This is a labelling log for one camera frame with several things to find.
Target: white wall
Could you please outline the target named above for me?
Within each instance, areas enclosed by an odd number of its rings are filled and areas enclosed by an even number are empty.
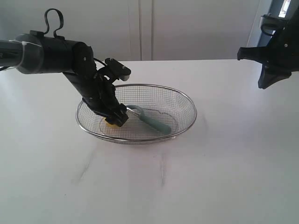
[[[86,42],[100,59],[230,59],[249,42],[260,1],[270,0],[2,0],[0,39],[45,30],[43,13],[56,7],[59,35]],[[57,27],[55,12],[49,17]]]

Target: wire mesh basket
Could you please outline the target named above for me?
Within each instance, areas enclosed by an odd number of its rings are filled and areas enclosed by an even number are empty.
[[[115,96],[120,103],[134,105],[151,120],[169,127],[169,132],[157,131],[130,108],[129,119],[122,127],[107,124],[81,101],[76,111],[79,126],[100,139],[121,144],[148,144],[173,138],[188,130],[195,122],[197,111],[192,100],[181,91],[151,84],[116,86]]]

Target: scratch mark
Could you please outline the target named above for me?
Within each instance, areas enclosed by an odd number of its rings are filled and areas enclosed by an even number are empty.
[[[162,152],[160,160],[160,173],[161,173],[161,187],[165,185],[165,153]]]
[[[95,156],[95,153],[96,153],[96,149],[94,149],[90,153],[89,159],[88,159],[87,163],[85,164],[83,170],[80,172],[79,178],[77,178],[77,180],[75,181],[75,183],[80,183],[83,180],[83,178],[84,178],[85,174],[87,173],[87,171],[89,169],[89,166],[90,166],[90,164],[91,164],[91,162],[92,162],[92,160],[93,160],[93,158]]]

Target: white table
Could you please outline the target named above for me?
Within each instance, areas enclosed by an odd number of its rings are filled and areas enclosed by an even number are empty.
[[[77,125],[62,74],[1,72],[1,224],[298,223],[298,75],[260,90],[250,61],[124,64],[128,83],[189,95],[194,126],[153,145],[105,142]]]

